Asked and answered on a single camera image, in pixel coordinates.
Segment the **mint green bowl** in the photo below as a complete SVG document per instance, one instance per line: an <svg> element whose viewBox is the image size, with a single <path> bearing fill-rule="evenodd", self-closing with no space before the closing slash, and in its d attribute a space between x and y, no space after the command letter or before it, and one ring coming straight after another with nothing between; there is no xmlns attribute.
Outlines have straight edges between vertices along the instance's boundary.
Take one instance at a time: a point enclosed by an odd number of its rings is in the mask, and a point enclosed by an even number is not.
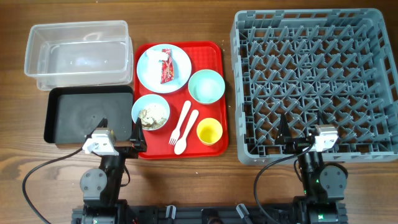
<svg viewBox="0 0 398 224"><path fill-rule="evenodd" d="M198 103L210 105L224 95L225 82L223 77L214 70L199 70L190 77L188 92Z"/></svg>

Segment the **white plastic fork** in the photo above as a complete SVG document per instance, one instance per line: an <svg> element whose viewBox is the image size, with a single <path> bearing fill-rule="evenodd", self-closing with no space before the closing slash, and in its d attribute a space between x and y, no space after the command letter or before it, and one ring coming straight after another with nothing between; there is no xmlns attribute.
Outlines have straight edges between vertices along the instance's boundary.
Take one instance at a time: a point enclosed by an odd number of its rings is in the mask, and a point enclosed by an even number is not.
<svg viewBox="0 0 398 224"><path fill-rule="evenodd" d="M170 139L169 139L169 144L170 145L174 146L176 144L176 142L178 141L178 139L180 137L181 125L182 125L182 123L183 123L183 121L184 121L184 119L185 119L185 117L186 117L191 105L192 105L192 103L189 100L184 102L182 110L181 110L181 113L180 113L180 116L179 116L179 119L178 119L178 122L177 122L177 125L176 125L175 129L172 131Z"/></svg>

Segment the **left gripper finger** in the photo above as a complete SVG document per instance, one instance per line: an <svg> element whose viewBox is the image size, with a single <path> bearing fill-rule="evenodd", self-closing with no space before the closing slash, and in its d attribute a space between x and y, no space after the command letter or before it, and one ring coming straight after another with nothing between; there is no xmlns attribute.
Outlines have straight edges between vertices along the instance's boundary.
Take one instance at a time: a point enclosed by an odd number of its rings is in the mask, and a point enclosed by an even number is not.
<svg viewBox="0 0 398 224"><path fill-rule="evenodd" d="M96 130L96 129L99 129L99 128L107 128L108 127L108 120L106 119L106 118L103 118L99 123L98 123L98 125L94 128L94 130L92 130L92 132L90 133L90 136L94 133L94 131Z"/></svg>
<svg viewBox="0 0 398 224"><path fill-rule="evenodd" d="M142 121L140 118L136 119L135 125L133 127L131 137L131 142L145 142L145 137L142 128Z"/></svg>

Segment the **red snack wrapper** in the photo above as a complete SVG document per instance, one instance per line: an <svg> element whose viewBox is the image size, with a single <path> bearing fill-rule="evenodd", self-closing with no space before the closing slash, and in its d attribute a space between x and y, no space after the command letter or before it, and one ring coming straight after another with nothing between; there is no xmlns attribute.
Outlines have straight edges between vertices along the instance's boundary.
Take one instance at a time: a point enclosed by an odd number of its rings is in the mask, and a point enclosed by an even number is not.
<svg viewBox="0 0 398 224"><path fill-rule="evenodd" d="M172 60L172 49L162 49L167 58L162 61L162 74L160 83L164 84L174 79L174 65Z"/></svg>

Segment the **food scraps and rice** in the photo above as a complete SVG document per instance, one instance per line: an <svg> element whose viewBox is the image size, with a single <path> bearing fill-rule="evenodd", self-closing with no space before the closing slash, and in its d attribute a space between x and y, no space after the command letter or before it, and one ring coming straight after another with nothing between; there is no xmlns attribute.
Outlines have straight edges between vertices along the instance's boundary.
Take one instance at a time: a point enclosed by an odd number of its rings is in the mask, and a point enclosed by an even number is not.
<svg viewBox="0 0 398 224"><path fill-rule="evenodd" d="M138 117L142 121L142 127L146 130L158 129L166 122L165 109L159 105L144 108Z"/></svg>

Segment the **light blue plate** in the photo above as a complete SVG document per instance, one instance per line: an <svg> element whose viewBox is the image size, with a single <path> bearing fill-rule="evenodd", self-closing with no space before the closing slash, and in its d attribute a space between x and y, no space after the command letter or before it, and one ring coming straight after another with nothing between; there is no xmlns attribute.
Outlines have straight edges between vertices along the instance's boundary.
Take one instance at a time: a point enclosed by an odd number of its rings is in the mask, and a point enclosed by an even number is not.
<svg viewBox="0 0 398 224"><path fill-rule="evenodd" d="M140 83L154 93L171 93L179 90L186 84L192 73L192 63L187 53L180 47L172 44L158 44L148 50L172 49L172 60L174 65L174 79L161 84L159 78L148 69L148 57L146 51L140 56L136 73Z"/></svg>

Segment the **white napkin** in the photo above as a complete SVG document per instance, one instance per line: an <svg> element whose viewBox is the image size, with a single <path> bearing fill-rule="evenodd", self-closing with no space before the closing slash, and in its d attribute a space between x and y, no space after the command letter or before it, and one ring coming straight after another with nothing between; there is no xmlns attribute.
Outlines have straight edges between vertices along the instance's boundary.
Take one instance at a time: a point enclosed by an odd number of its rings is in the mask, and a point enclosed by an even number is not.
<svg viewBox="0 0 398 224"><path fill-rule="evenodd" d="M169 55L161 50L147 50L148 69L162 81L162 64L169 59Z"/></svg>

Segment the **light blue small bowl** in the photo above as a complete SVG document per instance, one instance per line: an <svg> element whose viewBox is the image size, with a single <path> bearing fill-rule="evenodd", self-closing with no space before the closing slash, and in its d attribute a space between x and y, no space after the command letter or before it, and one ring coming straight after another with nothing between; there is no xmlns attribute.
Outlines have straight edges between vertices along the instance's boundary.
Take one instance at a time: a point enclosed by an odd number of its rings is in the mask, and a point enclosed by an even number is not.
<svg viewBox="0 0 398 224"><path fill-rule="evenodd" d="M131 111L134 123L139 119L143 130L154 131L162 128L169 119L170 106L160 95L148 94L136 100Z"/></svg>

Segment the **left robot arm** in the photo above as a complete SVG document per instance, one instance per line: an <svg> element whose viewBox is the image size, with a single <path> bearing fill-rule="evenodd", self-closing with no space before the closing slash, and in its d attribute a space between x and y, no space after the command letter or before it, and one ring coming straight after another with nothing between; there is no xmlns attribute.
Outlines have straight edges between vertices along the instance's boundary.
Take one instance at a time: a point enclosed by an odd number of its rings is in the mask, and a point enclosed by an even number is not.
<svg viewBox="0 0 398 224"><path fill-rule="evenodd" d="M100 156L100 165L86 171L80 179L83 208L72 212L72 223L137 223L137 217L126 200L119 198L122 177L127 173L126 159L137 159L146 152L141 119L137 119L131 134L131 146L116 146L116 136L103 118L88 135L83 145L87 154Z"/></svg>

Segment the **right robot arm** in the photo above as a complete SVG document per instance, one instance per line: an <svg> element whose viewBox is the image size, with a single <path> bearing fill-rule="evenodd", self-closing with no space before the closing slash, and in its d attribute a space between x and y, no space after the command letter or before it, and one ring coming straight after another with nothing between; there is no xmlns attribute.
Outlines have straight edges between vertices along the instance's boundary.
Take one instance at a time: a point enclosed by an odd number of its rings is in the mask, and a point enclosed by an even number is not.
<svg viewBox="0 0 398 224"><path fill-rule="evenodd" d="M294 197L290 211L291 223L347 223L345 198L348 171L335 162L326 163L323 152L331 149L338 139L337 129L318 113L315 129L308 136L294 138L287 118L280 117L275 142L285 146L297 157L305 195Z"/></svg>

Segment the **white plastic spoon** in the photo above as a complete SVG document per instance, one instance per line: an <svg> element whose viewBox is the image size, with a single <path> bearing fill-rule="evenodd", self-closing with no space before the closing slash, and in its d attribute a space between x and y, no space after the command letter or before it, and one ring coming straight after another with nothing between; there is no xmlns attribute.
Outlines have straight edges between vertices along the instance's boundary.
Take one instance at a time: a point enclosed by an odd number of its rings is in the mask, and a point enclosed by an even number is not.
<svg viewBox="0 0 398 224"><path fill-rule="evenodd" d="M197 120L198 115L199 115L199 111L198 110L193 110L191 112L191 115L189 117L188 123L187 123L186 128L185 128L185 130L183 132L183 135L175 144L174 153L176 155L181 155L184 152L184 150L186 149L188 134L189 134L190 130L192 129L195 121Z"/></svg>

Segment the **yellow plastic cup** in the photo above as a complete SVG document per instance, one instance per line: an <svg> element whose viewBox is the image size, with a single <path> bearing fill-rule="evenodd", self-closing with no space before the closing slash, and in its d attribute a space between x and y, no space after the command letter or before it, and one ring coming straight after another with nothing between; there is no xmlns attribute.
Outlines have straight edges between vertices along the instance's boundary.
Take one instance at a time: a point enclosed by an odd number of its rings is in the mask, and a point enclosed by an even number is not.
<svg viewBox="0 0 398 224"><path fill-rule="evenodd" d="M223 135L221 123L214 118L205 118L198 123L197 136L206 146L217 143Z"/></svg>

